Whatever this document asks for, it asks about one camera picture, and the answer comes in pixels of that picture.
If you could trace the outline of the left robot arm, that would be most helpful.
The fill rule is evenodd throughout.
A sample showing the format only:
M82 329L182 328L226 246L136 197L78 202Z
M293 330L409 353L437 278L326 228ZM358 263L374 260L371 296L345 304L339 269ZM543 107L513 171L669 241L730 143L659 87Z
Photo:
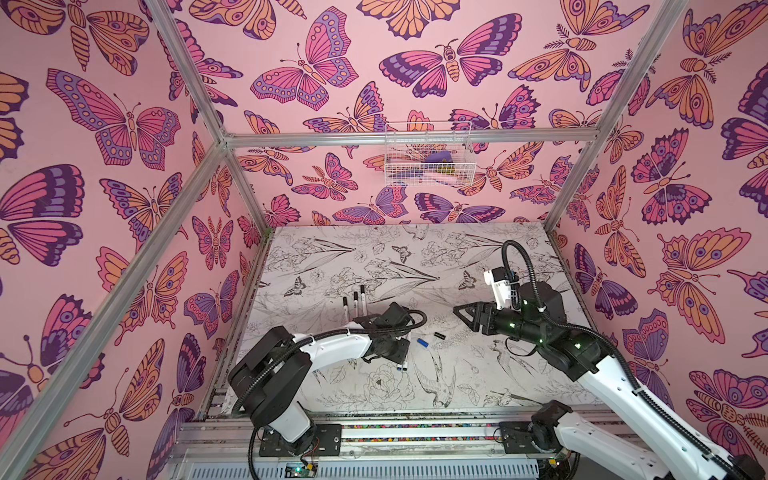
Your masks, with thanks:
M425 313L396 302L378 314L356 317L340 328L295 334L270 329L228 374L235 400L231 414L247 418L257 430L269 428L294 446L315 431L297 395L307 377L348 360L406 360L411 331L426 325Z

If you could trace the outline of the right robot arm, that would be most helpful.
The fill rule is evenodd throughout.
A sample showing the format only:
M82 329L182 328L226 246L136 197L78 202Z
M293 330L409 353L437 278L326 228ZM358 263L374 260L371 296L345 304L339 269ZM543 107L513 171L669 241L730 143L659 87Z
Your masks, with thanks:
M476 333L532 344L535 354L596 396L643 442L637 446L549 401L529 424L539 450L578 453L623 479L765 478L755 459L706 439L641 384L610 340L569 323L560 292L545 282L492 288L502 302L458 305L454 314Z

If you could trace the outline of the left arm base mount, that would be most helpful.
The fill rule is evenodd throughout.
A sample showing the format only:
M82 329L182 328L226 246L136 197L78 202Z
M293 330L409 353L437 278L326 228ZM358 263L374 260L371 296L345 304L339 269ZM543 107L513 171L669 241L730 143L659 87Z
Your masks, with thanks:
M288 442L273 429L267 429L259 445L260 457L333 456L341 451L341 424L312 424L296 441Z

